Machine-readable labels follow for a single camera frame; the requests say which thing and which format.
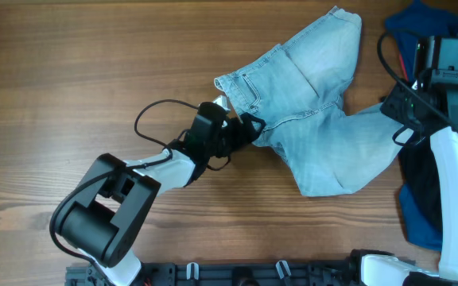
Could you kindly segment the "light blue jeans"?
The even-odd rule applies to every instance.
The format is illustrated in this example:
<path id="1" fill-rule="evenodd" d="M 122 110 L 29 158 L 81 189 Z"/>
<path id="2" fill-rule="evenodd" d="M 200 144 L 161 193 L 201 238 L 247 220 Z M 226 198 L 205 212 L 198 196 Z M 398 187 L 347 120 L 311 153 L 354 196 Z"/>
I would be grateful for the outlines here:
<path id="1" fill-rule="evenodd" d="M 355 193 L 401 150 L 392 140 L 400 124 L 379 105 L 344 113 L 361 28 L 358 14 L 335 6 L 255 62 L 214 80 L 238 115 L 265 122 L 254 145 L 286 162 L 303 196 Z"/>

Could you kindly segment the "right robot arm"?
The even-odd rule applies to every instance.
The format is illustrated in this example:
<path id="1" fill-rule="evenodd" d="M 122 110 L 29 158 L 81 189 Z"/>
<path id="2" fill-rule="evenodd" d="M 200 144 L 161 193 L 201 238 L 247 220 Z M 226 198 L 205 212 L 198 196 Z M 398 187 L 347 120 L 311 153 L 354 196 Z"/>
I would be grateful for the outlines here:
<path id="1" fill-rule="evenodd" d="M 357 285 L 458 285 L 458 38 L 418 37 L 413 84 L 387 63 L 382 66 L 396 85 L 381 112 L 430 139 L 441 191 L 441 259 L 437 272 L 431 272 L 393 254 L 355 250 L 349 280 Z"/>

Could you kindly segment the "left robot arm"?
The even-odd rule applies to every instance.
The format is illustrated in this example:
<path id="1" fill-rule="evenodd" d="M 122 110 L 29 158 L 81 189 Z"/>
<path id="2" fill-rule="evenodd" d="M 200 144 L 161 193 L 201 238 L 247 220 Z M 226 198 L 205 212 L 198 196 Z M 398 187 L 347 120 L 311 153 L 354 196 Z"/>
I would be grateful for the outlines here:
<path id="1" fill-rule="evenodd" d="M 49 223 L 56 247 L 88 263 L 67 269 L 67 285 L 151 283 L 131 248 L 154 200 L 197 180 L 211 167 L 211 158 L 229 160 L 266 126 L 252 114 L 229 118 L 229 112 L 221 103 L 203 102 L 191 127 L 162 143 L 156 156 L 124 161 L 104 153 L 93 162 Z"/>

